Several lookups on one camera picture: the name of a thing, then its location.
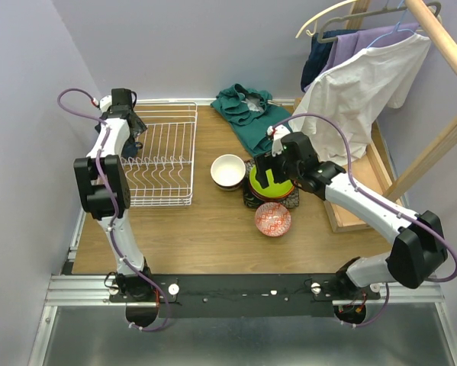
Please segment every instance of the white hanger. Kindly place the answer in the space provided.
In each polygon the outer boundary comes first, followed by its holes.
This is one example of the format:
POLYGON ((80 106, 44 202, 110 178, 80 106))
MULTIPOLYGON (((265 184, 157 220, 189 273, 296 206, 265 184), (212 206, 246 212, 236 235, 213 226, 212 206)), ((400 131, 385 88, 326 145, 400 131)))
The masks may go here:
POLYGON ((303 33, 304 29, 309 26, 311 23, 314 22, 314 28, 313 28, 313 33, 311 33, 310 30, 306 30, 306 34, 310 37, 314 36, 317 32, 317 27, 318 27, 318 19, 322 16, 324 16, 326 13, 329 13, 331 12, 332 10, 335 10, 337 8, 340 8, 344 5, 347 5, 347 4, 352 4, 353 2, 357 2, 358 0, 345 0, 344 2, 339 2, 338 4, 335 4, 333 6, 330 6, 329 8, 326 8, 325 10, 319 12, 318 14, 316 14, 314 17, 312 17, 309 21, 307 21, 306 23, 303 24, 303 27, 301 27, 301 29, 298 31, 298 34, 296 34, 296 38, 298 38, 299 36, 301 36, 301 33, 303 33))

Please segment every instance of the hanging clothes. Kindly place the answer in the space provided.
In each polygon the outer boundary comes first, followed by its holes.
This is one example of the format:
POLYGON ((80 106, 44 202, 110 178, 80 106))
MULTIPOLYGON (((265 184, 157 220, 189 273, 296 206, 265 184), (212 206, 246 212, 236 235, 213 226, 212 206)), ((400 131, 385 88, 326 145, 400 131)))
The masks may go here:
MULTIPOLYGON (((330 38, 339 36, 341 34, 352 34, 357 30, 342 29, 342 30, 329 30, 323 33, 323 38, 330 38)), ((319 43, 318 33, 311 38, 311 51, 306 63, 303 67, 301 75, 301 90, 304 92, 306 87, 316 79, 321 73, 321 70, 327 64, 330 51, 332 50, 332 43, 319 43)))
MULTIPOLYGON (((418 23, 402 24, 400 29, 409 29, 416 32, 420 25, 418 23)), ((325 72, 332 67, 338 66, 344 63, 353 55, 357 54, 360 50, 367 48, 369 44, 383 34, 391 33, 394 29, 394 25, 389 27, 372 28, 366 30, 359 30, 352 34, 339 34, 336 36, 337 41, 332 43, 332 49, 328 56, 327 64, 321 70, 325 72)), ((381 38, 372 46, 375 48, 387 47, 392 44, 401 42, 413 35, 411 32, 401 31, 393 32, 386 37, 381 38)))
MULTIPOLYGON (((430 44, 428 37, 413 34, 391 46, 360 50, 320 74, 294 114, 309 111, 334 120, 349 141, 352 160, 361 158, 372 141, 372 122, 386 105, 403 105, 430 44)), ((346 164, 345 146, 329 124, 314 117, 299 117, 289 126, 310 137, 322 161, 346 164)))
POLYGON ((266 90, 245 89, 235 84, 220 91, 211 106, 230 123, 245 150, 256 156, 272 149, 267 129, 291 116, 283 107, 270 104, 271 99, 266 90))

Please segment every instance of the white shirt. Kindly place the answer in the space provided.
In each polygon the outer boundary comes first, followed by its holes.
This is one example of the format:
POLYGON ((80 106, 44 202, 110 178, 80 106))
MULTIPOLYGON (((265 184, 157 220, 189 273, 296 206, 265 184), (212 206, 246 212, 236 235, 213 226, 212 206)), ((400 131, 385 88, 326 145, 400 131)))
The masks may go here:
MULTIPOLYGON (((360 50, 344 63, 320 74, 306 91, 294 114, 322 114, 345 133, 352 160, 365 155, 371 143, 372 122, 387 105, 403 105, 426 57, 431 41, 414 34, 382 48, 360 50)), ((289 122, 293 131, 310 137, 321 161, 345 165, 342 138, 325 121, 300 117, 289 122)))

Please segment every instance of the white wire dish rack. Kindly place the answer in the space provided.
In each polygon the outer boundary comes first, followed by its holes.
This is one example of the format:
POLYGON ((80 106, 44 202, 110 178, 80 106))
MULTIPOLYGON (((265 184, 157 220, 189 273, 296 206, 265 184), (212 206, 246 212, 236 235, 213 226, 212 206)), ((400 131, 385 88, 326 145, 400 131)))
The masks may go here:
POLYGON ((121 158, 132 207, 185 206, 192 202, 196 103, 138 101, 135 111, 147 126, 136 158, 121 158))

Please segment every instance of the gray hanger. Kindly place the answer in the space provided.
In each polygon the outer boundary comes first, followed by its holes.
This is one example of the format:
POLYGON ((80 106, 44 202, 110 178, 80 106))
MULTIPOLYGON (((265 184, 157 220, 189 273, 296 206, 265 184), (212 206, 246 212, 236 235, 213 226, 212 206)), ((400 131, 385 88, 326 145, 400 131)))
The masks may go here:
MULTIPOLYGON (((440 2, 430 2, 429 4, 426 4, 426 6, 435 7, 435 11, 433 12, 433 15, 435 15, 435 18, 439 16, 440 10, 442 10, 442 4, 440 2)), ((332 18, 329 21, 327 21, 325 24, 323 24, 322 28, 320 29, 320 32, 318 33, 318 43, 329 43, 329 42, 334 42, 337 40, 336 37, 323 38, 323 33, 325 32, 325 29, 332 23, 337 23, 337 22, 339 23, 341 21, 349 21, 351 19, 356 19, 356 18, 367 18, 367 17, 371 17, 373 15, 394 13, 396 11, 404 11, 407 9, 408 9, 407 6, 401 6, 400 8, 388 8, 387 6, 384 6, 382 10, 367 11, 366 13, 351 14, 351 15, 346 15, 345 17, 341 17, 341 18, 332 18)))

